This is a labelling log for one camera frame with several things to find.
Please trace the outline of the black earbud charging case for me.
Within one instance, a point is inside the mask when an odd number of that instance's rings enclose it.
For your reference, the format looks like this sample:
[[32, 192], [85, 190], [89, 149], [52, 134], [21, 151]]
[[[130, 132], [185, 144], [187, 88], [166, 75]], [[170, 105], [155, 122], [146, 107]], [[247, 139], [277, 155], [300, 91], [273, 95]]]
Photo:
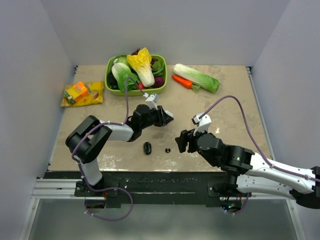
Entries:
[[146, 155], [150, 155], [152, 153], [152, 145], [150, 142], [145, 142], [143, 144], [143, 152]]

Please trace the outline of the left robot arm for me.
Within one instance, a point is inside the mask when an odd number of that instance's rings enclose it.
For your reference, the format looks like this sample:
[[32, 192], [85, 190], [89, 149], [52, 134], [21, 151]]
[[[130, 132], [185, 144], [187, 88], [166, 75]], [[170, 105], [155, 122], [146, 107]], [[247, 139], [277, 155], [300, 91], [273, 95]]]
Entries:
[[150, 108], [145, 104], [138, 105], [124, 123], [101, 121], [93, 115], [88, 116], [65, 141], [86, 183], [86, 191], [92, 196], [99, 196], [104, 190], [98, 155], [107, 141], [133, 142], [144, 129], [164, 127], [173, 120], [173, 114], [161, 105]]

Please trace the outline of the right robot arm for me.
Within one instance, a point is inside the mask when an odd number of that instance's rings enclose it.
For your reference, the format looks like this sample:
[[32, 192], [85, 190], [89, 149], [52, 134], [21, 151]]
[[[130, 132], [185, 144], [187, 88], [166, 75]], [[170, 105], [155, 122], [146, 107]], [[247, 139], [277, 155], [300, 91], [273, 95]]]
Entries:
[[320, 208], [320, 169], [317, 166], [306, 169], [264, 159], [250, 149], [224, 144], [207, 131], [182, 130], [175, 142], [180, 153], [197, 152], [212, 167], [226, 173], [224, 183], [211, 186], [221, 195], [262, 193], [294, 200], [305, 208]]

